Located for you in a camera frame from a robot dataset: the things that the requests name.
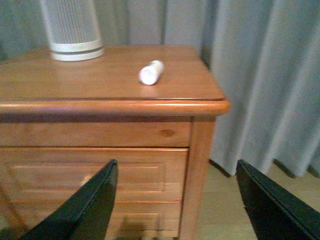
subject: cylindrical air purifier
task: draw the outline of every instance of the cylindrical air purifier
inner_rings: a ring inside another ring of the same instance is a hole
[[[94,0],[40,0],[51,56],[60,61],[104,54]]]

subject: curtain fold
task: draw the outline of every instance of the curtain fold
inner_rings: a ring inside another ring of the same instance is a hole
[[[106,45],[187,44],[231,101],[210,158],[266,173],[320,172],[320,4],[305,0],[95,0]],[[39,1],[0,1],[0,61],[47,45]]]

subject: drawer panel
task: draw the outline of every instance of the drawer panel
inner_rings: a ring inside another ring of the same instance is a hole
[[[15,204],[23,223],[33,228],[62,203]],[[119,203],[116,202],[108,225],[108,236],[133,236],[146,231],[178,233],[181,205],[179,203]]]
[[[0,146],[187,147],[189,144],[189,117],[122,117],[107,120],[109,122],[104,119],[105,122],[39,120],[0,123]]]
[[[186,148],[0,148],[1,187],[11,202],[66,200],[110,159],[116,201],[181,202]]]

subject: white cap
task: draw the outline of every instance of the white cap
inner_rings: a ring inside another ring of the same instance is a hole
[[[142,68],[139,72],[139,79],[141,83],[145,85],[153,85],[155,84],[159,76],[164,71],[164,63],[159,60],[152,61],[148,64],[148,66]]]

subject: drawer front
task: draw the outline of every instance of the drawer front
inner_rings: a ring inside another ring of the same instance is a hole
[[[21,221],[28,228],[33,228],[61,204],[61,202],[47,204],[29,202],[15,204],[14,207]],[[171,237],[177,237],[180,211],[179,203],[116,203],[107,235],[132,237],[141,234],[142,231],[149,234],[154,231],[167,231],[166,235],[171,232]]]
[[[3,147],[187,147],[189,117],[0,123]]]
[[[186,148],[0,148],[1,187],[11,202],[66,200],[110,159],[116,201],[182,200]]]

